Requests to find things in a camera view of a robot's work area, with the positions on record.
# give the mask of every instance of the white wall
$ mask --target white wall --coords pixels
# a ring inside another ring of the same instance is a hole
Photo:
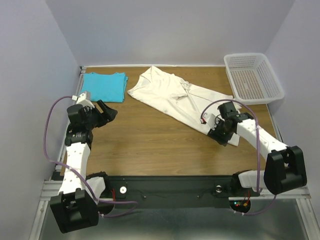
[[[296,0],[266,52],[285,91],[270,104],[283,140],[303,149],[320,222],[320,1]]]
[[[264,53],[294,0],[46,0],[78,63],[224,64]]]
[[[74,94],[79,65],[44,0],[0,1],[0,239],[29,239],[44,179],[51,104]],[[58,156],[67,100],[54,111],[49,154]]]

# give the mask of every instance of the wire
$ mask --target wire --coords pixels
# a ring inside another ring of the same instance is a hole
[[[256,211],[256,212],[247,212],[247,213],[243,213],[243,212],[237,212],[235,211],[235,213],[239,213],[241,215],[245,215],[245,216],[256,216],[256,215],[259,215],[259,214],[262,214],[264,213],[265,211],[269,210],[276,202],[276,198],[277,198],[277,195],[274,195],[271,203],[269,204],[269,206],[267,206],[266,208],[260,210],[260,211]]]
[[[89,190],[89,192],[91,193],[92,195],[92,198],[95,200],[95,201],[98,201],[100,203],[105,203],[105,204],[111,204],[111,205],[126,205],[126,204],[133,204],[134,206],[129,209],[128,211],[125,211],[123,213],[119,213],[119,214],[115,214],[115,215],[105,215],[103,217],[105,218],[115,218],[115,217],[120,217],[120,216],[124,216],[130,212],[132,212],[137,206],[138,206],[138,202],[137,201],[109,201],[109,200],[102,200],[102,199],[98,199],[96,196],[95,196],[95,193],[94,191],[92,190],[92,188],[90,187],[90,185],[87,183],[86,179],[81,176],[81,174],[76,171],[75,169],[73,169],[72,167],[70,167],[69,165],[63,163],[63,162],[60,162],[60,161],[54,161],[52,159],[50,159],[49,155],[48,155],[48,152],[47,152],[47,131],[48,131],[48,125],[49,125],[49,120],[50,120],[50,117],[51,117],[51,113],[55,107],[55,105],[61,101],[62,99],[71,99],[72,96],[63,96],[63,97],[60,97],[59,99],[57,99],[53,105],[50,107],[50,110],[49,110],[49,113],[48,113],[48,117],[46,119],[46,122],[45,122],[45,127],[44,127],[44,135],[43,135],[43,152],[44,152],[44,156],[45,158],[50,162],[50,163],[53,163],[53,164],[57,164],[57,165],[60,165],[60,166],[63,166],[65,167],[66,169],[69,169],[71,172],[73,172],[80,180],[81,182],[83,182],[83,184],[87,187],[87,189]]]
[[[115,189],[112,189],[111,192],[112,192],[112,199],[113,199],[113,201],[115,201],[116,200],[116,191],[115,191]]]
[[[242,202],[244,202],[246,200],[246,198],[247,198],[247,193],[244,194],[244,199],[242,200]]]
[[[248,204],[249,203],[249,201],[250,201],[250,191],[248,190],[248,200],[246,201],[246,204]]]
[[[259,122],[258,122],[258,117],[254,113],[254,111],[245,105],[244,103],[234,100],[234,99],[220,99],[217,101],[213,101],[210,103],[208,106],[205,107],[205,109],[202,111],[200,115],[200,119],[202,120],[203,123],[206,123],[206,120],[204,119],[204,114],[208,108],[210,108],[213,104],[220,103],[220,102],[234,102],[237,104],[242,105],[244,108],[246,108],[253,116],[254,121],[255,121],[255,131],[256,131],[256,159],[257,159],[257,175],[256,175],[256,191],[257,193],[261,193],[262,189],[260,189],[260,135],[259,135]]]
[[[214,118],[214,123],[215,123],[215,124],[217,124],[217,119],[222,120],[219,116],[221,116],[221,114],[217,115],[217,116]]]

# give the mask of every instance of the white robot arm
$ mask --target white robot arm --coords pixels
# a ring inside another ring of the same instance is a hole
[[[97,173],[98,176],[87,180],[95,198],[71,169],[86,179],[87,161],[93,141],[92,129],[113,121],[118,113],[99,100],[97,104],[102,110],[100,112],[90,101],[89,92],[84,92],[79,97],[73,96],[72,99],[76,104],[67,109],[70,124],[64,140],[66,164],[70,168],[65,169],[58,195],[50,199],[50,208],[62,233],[98,224],[99,215],[95,199],[99,198],[106,188],[104,177]]]
[[[238,134],[257,148],[256,121],[253,117],[248,113],[239,113],[232,102],[223,103],[218,109],[223,120],[213,114],[204,116],[206,123],[211,127],[209,137],[225,146],[233,134]],[[260,171],[260,187],[267,188],[277,195],[305,186],[307,175],[302,150],[278,141],[263,128],[258,127],[260,154],[266,160],[265,171]],[[257,175],[257,170],[238,173],[241,187],[257,191]]]

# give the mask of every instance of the gray floor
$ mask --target gray floor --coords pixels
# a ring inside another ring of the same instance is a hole
[[[271,200],[253,200],[260,210]],[[137,209],[131,215],[99,220],[94,227],[62,234],[51,209],[41,231],[41,240],[306,240],[297,202],[278,199],[267,212],[241,216],[229,209],[182,208]]]

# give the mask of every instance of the wooden surface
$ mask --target wooden surface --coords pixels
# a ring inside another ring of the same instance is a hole
[[[256,150],[243,138],[238,147],[222,146],[208,136],[139,102],[127,94],[148,67],[87,68],[86,72],[128,76],[115,120],[93,130],[87,174],[111,176],[226,175],[257,169]],[[224,67],[160,67],[192,84],[232,95]],[[275,135],[266,105],[254,105],[260,125]]]

